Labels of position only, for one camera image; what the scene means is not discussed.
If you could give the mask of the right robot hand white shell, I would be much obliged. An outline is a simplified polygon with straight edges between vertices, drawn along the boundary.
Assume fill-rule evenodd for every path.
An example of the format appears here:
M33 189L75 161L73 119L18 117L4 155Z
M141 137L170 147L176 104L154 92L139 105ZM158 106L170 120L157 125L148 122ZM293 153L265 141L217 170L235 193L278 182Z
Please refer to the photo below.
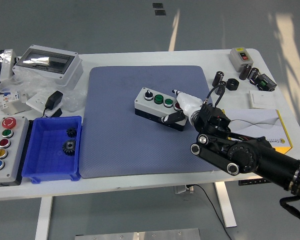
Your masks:
M181 111L161 117L160 121L166 125L183 121L186 117L192 126L195 125L199 111L203 105L203 101L195 96L174 89L172 91L176 95L176 100Z

